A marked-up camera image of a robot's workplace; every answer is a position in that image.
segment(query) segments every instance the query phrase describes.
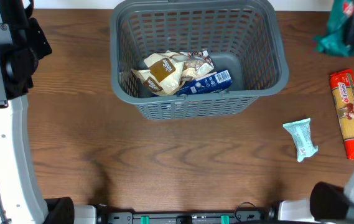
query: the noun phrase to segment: wooden table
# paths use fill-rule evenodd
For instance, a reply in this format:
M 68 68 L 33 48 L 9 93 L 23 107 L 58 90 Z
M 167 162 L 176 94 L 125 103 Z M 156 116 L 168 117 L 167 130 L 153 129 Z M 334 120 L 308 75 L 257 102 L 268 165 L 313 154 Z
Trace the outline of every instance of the wooden table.
M 329 74 L 354 58 L 314 51 L 323 12 L 278 12 L 290 80 L 235 116 L 149 121 L 110 87 L 109 10 L 36 10 L 54 52 L 29 93 L 29 136 L 44 198 L 143 211 L 233 210 L 344 186 L 345 156 Z M 319 152 L 302 163 L 282 124 L 312 118 Z

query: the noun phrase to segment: light blue wrapper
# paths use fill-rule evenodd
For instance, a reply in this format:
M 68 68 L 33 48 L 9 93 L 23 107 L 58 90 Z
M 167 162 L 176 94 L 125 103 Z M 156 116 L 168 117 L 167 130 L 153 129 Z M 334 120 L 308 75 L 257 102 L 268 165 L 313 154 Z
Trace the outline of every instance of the light blue wrapper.
M 283 128 L 293 137 L 297 149 L 297 161 L 299 162 L 302 162 L 306 157 L 313 156 L 318 151 L 318 146 L 314 147 L 311 141 L 310 121 L 311 119 L 308 118 L 302 121 L 283 124 Z

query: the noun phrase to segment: green clip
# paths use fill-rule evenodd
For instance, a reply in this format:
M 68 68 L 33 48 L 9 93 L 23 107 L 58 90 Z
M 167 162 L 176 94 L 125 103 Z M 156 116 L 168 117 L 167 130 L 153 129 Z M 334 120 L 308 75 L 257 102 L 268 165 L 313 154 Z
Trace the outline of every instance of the green clip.
M 141 217 L 141 224 L 149 224 L 149 217 Z
M 229 224 L 229 215 L 221 216 L 221 224 Z

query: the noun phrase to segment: white background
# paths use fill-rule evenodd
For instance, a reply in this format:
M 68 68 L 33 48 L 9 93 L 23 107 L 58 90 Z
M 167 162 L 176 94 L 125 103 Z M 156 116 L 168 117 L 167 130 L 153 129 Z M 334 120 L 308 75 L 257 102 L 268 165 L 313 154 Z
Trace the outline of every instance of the white background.
M 114 9 L 123 0 L 35 0 L 36 9 Z M 333 0 L 268 0 L 277 11 L 329 11 Z

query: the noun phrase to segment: gray plastic basket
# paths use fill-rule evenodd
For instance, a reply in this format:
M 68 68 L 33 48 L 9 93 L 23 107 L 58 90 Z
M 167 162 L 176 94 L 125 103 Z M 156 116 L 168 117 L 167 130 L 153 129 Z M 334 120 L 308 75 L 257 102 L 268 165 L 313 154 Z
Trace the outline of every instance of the gray plastic basket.
M 267 0 L 125 1 L 111 17 L 114 93 L 148 119 L 236 114 L 260 96 L 281 91 L 288 79 L 281 33 Z M 131 69 L 152 53 L 207 49 L 215 70 L 228 69 L 226 92 L 156 96 Z

